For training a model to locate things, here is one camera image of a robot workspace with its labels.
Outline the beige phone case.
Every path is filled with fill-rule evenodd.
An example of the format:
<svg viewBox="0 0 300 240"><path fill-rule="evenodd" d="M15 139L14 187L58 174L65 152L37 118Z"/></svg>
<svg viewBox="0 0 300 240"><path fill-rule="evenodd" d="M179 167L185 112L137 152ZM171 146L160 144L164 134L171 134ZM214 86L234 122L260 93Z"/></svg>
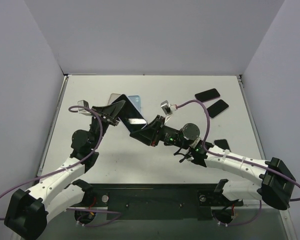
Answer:
<svg viewBox="0 0 300 240"><path fill-rule="evenodd" d="M121 94L118 94L118 93L111 93L107 104L111 105L120 95Z"/></svg>

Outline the light blue phone case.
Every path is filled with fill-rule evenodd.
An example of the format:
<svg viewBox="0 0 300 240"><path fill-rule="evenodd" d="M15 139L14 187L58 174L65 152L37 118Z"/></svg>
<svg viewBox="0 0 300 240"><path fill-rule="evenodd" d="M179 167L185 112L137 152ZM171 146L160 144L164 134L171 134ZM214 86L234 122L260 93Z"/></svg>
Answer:
<svg viewBox="0 0 300 240"><path fill-rule="evenodd" d="M128 109L133 112L138 111L139 113L141 113L142 111L141 111L140 96L139 95L129 95L128 99L129 99Z"/></svg>

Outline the purple phone from blue case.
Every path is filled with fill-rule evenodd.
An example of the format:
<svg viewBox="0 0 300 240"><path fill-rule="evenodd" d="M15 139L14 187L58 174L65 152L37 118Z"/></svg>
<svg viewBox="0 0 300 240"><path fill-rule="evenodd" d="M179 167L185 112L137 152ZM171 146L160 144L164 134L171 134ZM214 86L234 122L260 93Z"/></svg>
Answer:
<svg viewBox="0 0 300 240"><path fill-rule="evenodd" d="M211 89L196 93L194 95L195 99L202 103L217 99L220 96L221 95L216 88L211 88Z"/></svg>

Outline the black phone from beige case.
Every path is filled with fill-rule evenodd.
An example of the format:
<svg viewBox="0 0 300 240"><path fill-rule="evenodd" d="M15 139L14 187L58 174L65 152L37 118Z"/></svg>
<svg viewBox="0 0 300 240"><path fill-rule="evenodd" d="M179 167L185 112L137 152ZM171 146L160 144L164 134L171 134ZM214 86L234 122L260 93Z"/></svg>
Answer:
<svg viewBox="0 0 300 240"><path fill-rule="evenodd" d="M220 99L207 108L207 115L211 119L214 119L228 108L229 105L224 100Z"/></svg>

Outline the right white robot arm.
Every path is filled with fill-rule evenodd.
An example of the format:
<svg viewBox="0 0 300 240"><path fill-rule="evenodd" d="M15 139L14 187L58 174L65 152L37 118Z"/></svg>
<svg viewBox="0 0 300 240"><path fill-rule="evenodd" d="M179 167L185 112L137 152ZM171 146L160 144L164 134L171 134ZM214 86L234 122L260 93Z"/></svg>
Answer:
<svg viewBox="0 0 300 240"><path fill-rule="evenodd" d="M278 158L271 161L246 158L224 150L200 138L200 129L187 123L181 129L166 126L166 119L158 115L151 123L142 118L130 118L130 136L147 146L159 142L186 150L182 160L195 165L219 169L244 181L220 180L213 192L214 201L220 205L234 200L260 200L277 210L290 206L296 180L287 166Z"/></svg>

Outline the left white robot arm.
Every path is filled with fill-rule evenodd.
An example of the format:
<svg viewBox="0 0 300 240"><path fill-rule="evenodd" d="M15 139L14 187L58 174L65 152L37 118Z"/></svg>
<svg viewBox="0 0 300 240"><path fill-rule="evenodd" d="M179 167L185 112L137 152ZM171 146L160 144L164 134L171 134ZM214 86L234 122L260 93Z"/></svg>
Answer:
<svg viewBox="0 0 300 240"><path fill-rule="evenodd" d="M38 183L26 191L13 193L4 224L26 240L35 240L48 224L48 204L73 180L93 167L99 157L97 149L108 126L116 126L121 109L120 100L104 107L89 108L86 101L69 107L72 113L92 116L90 129L77 130L72 135L73 152L54 172L41 176Z"/></svg>

